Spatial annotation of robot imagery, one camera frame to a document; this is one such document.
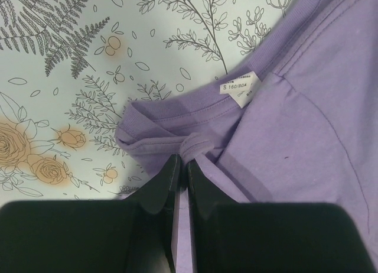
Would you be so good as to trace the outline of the purple t shirt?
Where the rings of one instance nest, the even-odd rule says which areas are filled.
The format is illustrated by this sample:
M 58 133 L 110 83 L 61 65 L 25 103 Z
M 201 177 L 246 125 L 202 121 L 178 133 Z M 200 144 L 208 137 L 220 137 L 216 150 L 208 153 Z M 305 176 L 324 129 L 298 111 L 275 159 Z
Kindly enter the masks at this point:
M 196 160 L 239 202 L 328 202 L 377 261 L 377 0 L 297 0 L 233 73 L 131 102 L 116 142 L 155 176 Z

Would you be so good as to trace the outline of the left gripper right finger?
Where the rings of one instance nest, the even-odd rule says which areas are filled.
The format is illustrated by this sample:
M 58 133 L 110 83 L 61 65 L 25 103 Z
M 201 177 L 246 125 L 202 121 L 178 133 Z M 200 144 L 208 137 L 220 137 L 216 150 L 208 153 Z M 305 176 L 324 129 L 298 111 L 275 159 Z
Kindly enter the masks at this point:
M 187 165 L 195 272 L 374 272 L 349 215 L 329 203 L 239 203 Z

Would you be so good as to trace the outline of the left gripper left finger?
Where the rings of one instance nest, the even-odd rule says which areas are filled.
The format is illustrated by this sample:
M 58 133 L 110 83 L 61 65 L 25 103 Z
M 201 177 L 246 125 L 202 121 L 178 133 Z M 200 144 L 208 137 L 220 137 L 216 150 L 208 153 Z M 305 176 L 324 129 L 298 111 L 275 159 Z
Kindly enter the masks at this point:
M 2 272 L 175 272 L 181 159 L 122 200 L 1 208 Z

